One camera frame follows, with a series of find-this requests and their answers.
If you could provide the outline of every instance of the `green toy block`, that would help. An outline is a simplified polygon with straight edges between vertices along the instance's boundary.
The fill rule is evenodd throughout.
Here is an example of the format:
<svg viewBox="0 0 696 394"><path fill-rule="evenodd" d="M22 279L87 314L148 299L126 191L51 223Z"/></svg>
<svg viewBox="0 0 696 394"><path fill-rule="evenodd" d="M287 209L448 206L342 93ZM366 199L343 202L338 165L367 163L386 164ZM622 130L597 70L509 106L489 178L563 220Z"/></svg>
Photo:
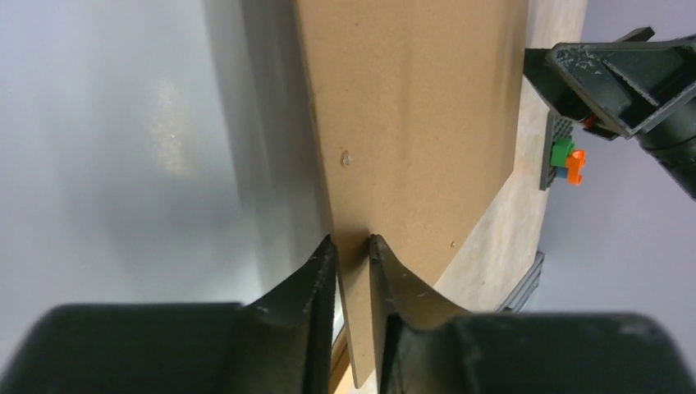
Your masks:
<svg viewBox="0 0 696 394"><path fill-rule="evenodd" d="M575 143L567 138L559 138L551 147L551 165L554 167L565 167L566 159L573 153Z"/></svg>

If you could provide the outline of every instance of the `small screw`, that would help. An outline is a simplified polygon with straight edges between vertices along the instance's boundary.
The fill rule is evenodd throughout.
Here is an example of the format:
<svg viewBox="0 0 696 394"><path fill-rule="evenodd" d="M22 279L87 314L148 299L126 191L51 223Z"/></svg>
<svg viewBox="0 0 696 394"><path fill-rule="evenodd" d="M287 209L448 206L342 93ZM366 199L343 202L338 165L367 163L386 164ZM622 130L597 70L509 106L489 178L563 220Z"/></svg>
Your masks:
<svg viewBox="0 0 696 394"><path fill-rule="evenodd" d="M350 153L348 153L348 151L346 150L341 155L341 165L343 167L348 167L348 166L350 166L351 161L352 161L352 158L350 157Z"/></svg>

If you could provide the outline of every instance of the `white wall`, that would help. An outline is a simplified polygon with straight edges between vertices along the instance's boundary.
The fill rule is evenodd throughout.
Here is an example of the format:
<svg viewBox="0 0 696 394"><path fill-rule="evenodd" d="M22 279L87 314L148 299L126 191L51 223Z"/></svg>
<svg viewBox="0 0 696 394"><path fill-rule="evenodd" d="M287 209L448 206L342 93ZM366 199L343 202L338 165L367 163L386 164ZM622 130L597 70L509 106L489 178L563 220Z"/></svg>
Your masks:
<svg viewBox="0 0 696 394"><path fill-rule="evenodd" d="M644 25L657 32L653 40L683 37L696 33L694 15L693 0L590 0L583 41L612 41ZM696 203L636 141L574 136L588 152L584 182L552 187L533 309L648 314L696 367Z"/></svg>
<svg viewBox="0 0 696 394"><path fill-rule="evenodd" d="M0 2L0 365L73 301L250 302L321 240L291 2Z"/></svg>

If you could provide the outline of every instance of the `brown wooden board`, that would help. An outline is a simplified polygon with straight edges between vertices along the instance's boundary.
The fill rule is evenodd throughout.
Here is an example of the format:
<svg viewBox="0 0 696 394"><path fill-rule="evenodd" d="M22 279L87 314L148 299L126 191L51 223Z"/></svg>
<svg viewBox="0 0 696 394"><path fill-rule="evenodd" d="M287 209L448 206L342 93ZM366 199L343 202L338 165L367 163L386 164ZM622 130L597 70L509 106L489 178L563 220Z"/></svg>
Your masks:
<svg viewBox="0 0 696 394"><path fill-rule="evenodd" d="M512 172L527 1L295 4L359 387L367 235L433 284Z"/></svg>

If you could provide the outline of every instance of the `table surface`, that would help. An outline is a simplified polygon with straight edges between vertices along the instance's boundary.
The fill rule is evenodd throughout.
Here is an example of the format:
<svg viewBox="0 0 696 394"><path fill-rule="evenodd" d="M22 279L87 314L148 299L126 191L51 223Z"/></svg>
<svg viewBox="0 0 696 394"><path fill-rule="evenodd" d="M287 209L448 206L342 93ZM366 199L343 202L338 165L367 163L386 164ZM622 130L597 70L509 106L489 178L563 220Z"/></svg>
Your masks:
<svg viewBox="0 0 696 394"><path fill-rule="evenodd" d="M587 0L531 0L527 47L578 41L586 7ZM494 310L534 261L548 194L538 189L547 112L524 80L515 170L435 285L468 310ZM374 373L360 389L352 387L350 376L349 368L336 392L377 392Z"/></svg>

